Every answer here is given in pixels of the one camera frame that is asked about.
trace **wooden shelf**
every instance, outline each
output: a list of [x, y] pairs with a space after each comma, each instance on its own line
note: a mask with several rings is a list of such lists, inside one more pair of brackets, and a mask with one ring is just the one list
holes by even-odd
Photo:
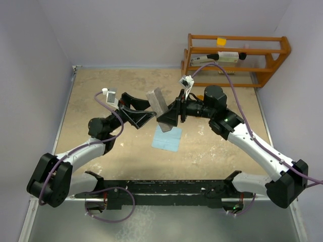
[[[227, 40], [244, 40], [244, 41], [277, 41], [280, 43], [280, 49], [252, 49], [252, 48], [226, 48], [226, 47], [198, 47], [193, 46], [193, 39], [213, 39], [224, 37]], [[188, 34], [188, 47], [184, 50], [184, 60], [181, 62], [182, 75], [187, 75], [188, 71], [195, 71], [199, 67], [191, 67], [190, 60], [192, 54], [215, 54], [219, 51], [246, 53], [247, 55], [264, 55], [266, 60], [265, 68], [247, 68], [247, 67], [223, 67], [226, 71], [234, 72], [255, 72], [259, 84], [235, 84], [235, 87], [263, 87], [268, 80], [277, 71], [280, 65], [288, 57], [291, 52], [291, 46], [287, 37], [255, 37], [255, 36], [217, 36], [217, 35], [192, 35]], [[273, 53], [279, 54], [274, 60]], [[217, 67], [206, 67], [203, 70], [219, 71]], [[228, 83], [195, 83], [195, 86], [219, 85], [222, 87], [230, 86]]]

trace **light blue paper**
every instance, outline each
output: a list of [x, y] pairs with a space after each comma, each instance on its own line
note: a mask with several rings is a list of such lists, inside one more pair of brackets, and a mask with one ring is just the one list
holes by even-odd
[[157, 125], [155, 135], [152, 140], [152, 147], [173, 152], [178, 151], [182, 135], [182, 129], [173, 127], [171, 131], [163, 133], [160, 126]]

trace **gray wall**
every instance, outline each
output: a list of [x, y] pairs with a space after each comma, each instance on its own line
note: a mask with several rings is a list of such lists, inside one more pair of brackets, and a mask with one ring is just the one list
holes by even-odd
[[[276, 35], [286, 35], [292, 52], [267, 85], [261, 101], [274, 146], [309, 164], [323, 179], [323, 2], [293, 0]], [[323, 241], [323, 186], [306, 190], [299, 204], [311, 241]]]
[[179, 67], [187, 34], [272, 35], [291, 0], [39, 0], [74, 65]]
[[40, 156], [52, 149], [71, 77], [71, 63], [38, 1], [1, 1], [1, 241], [19, 238], [26, 185]]

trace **gray floor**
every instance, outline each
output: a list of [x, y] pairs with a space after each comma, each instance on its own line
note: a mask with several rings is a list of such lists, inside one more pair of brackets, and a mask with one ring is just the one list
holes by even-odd
[[[131, 207], [104, 211], [106, 219], [120, 219]], [[256, 201], [240, 217], [207, 207], [137, 206], [123, 223], [107, 224], [85, 216], [84, 201], [65, 201], [61, 206], [38, 207], [29, 242], [215, 242], [299, 241], [290, 209], [270, 201]]]

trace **wooden table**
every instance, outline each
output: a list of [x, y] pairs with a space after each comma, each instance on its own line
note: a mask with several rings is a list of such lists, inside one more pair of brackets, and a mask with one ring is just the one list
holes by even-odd
[[[179, 94], [180, 77], [180, 69], [79, 69], [56, 153], [85, 142], [89, 138], [89, 120], [109, 115], [93, 98], [102, 88], [116, 87], [117, 97], [128, 92], [134, 97], [146, 99], [147, 91], [160, 87], [169, 104]], [[237, 82], [239, 78], [238, 74], [233, 77]], [[268, 142], [254, 89], [236, 90], [251, 127]], [[202, 95], [203, 91], [204, 87], [192, 89], [196, 95]], [[224, 88], [224, 92], [228, 96], [228, 108], [239, 113], [231, 89]], [[152, 148], [156, 126], [155, 118], [139, 130], [129, 123], [125, 124], [124, 132], [117, 138], [112, 151], [87, 163], [76, 173], [92, 170], [105, 179], [224, 179], [234, 170], [265, 174], [242, 150], [213, 133], [208, 119], [188, 117], [185, 123], [179, 123], [182, 137], [178, 152]]]

